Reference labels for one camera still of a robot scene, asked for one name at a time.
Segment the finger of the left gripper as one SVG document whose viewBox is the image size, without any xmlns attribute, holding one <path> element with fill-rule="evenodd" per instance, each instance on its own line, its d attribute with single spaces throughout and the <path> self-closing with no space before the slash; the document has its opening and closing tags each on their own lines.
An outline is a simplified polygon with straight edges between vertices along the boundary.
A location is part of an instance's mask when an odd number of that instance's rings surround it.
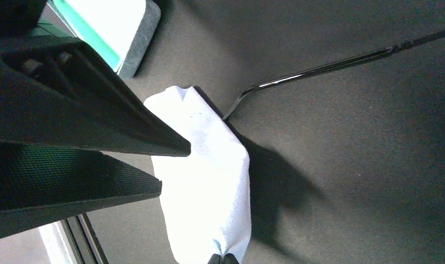
<svg viewBox="0 0 445 264">
<path fill-rule="evenodd" d="M 0 143 L 0 239 L 158 197 L 152 175 L 97 151 Z"/>
</svg>

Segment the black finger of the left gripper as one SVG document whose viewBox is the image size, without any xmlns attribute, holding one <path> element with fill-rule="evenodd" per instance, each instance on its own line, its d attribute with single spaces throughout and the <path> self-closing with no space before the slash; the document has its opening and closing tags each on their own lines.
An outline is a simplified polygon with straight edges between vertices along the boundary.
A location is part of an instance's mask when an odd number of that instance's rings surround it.
<svg viewBox="0 0 445 264">
<path fill-rule="evenodd" d="M 190 142 L 72 37 L 0 38 L 0 142 L 185 157 Z"/>
</svg>

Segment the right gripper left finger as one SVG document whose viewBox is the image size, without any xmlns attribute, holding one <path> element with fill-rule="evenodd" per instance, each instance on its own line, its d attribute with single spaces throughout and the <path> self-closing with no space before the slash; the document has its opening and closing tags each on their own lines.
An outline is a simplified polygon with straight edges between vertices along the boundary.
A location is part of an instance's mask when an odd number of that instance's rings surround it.
<svg viewBox="0 0 445 264">
<path fill-rule="evenodd" d="M 219 254 L 213 254 L 207 264 L 224 264 L 224 258 Z"/>
</svg>

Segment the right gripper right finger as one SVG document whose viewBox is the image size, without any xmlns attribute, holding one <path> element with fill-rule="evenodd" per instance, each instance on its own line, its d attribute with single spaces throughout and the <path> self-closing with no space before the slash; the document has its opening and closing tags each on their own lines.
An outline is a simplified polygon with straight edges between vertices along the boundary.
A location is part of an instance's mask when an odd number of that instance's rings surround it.
<svg viewBox="0 0 445 264">
<path fill-rule="evenodd" d="M 233 254 L 227 253 L 223 258 L 223 264 L 239 264 L 239 261 Z"/>
</svg>

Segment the blue-grey glasses case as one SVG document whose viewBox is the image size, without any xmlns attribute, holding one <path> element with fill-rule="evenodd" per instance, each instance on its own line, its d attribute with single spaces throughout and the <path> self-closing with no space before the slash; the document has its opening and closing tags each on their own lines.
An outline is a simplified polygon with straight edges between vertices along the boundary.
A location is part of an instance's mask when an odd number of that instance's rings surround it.
<svg viewBox="0 0 445 264">
<path fill-rule="evenodd" d="M 161 18 L 159 6 L 146 0 L 47 1 L 47 6 L 123 79 L 134 77 Z"/>
</svg>

